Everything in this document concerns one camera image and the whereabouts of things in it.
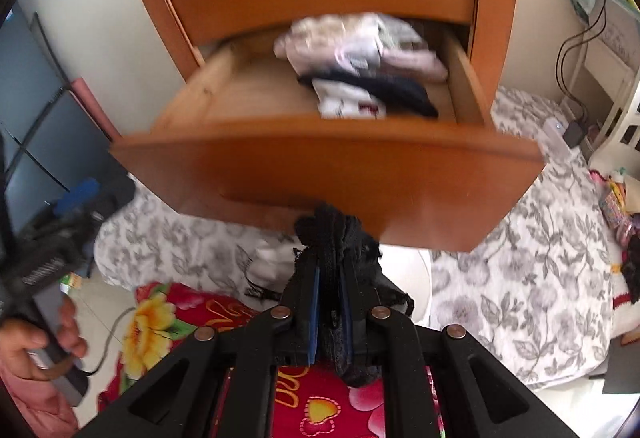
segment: yellow flower print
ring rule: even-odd
[[[175,306],[154,293],[140,303],[124,337],[122,358],[127,376],[138,380],[165,357],[172,345],[167,331],[175,322]]]

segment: white wall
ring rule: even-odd
[[[562,94],[555,77],[556,56],[562,42],[581,29],[569,0],[516,0],[502,84],[560,100]],[[567,56],[567,77],[574,71],[577,52],[574,50],[573,55]],[[594,107],[600,105],[598,99],[602,93],[589,74],[581,75],[577,88],[582,91],[581,98],[587,95],[587,101],[594,101]]]
[[[141,0],[18,0],[37,11],[69,78],[123,133],[146,130],[184,85]]]

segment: open drawer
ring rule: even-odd
[[[322,119],[273,56],[270,31],[220,47],[148,134],[113,154],[176,211],[291,233],[325,201],[384,243],[469,251],[543,167],[534,141],[495,132],[466,54],[444,26],[423,34],[449,68],[428,85],[438,120]]]

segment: human hand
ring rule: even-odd
[[[63,295],[60,307],[60,329],[57,334],[60,346],[75,357],[86,355],[86,341],[80,337],[76,323],[76,305]],[[47,380],[45,373],[31,360],[27,350],[39,350],[49,344],[46,332],[21,319],[8,319],[0,327],[0,361],[18,378]]]

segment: person's arm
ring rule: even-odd
[[[87,345],[79,336],[75,314],[76,307],[65,296],[58,342],[76,357],[84,357]],[[7,320],[0,328],[0,379],[38,438],[69,438],[78,430],[76,415],[27,354],[46,344],[42,330],[18,319]]]

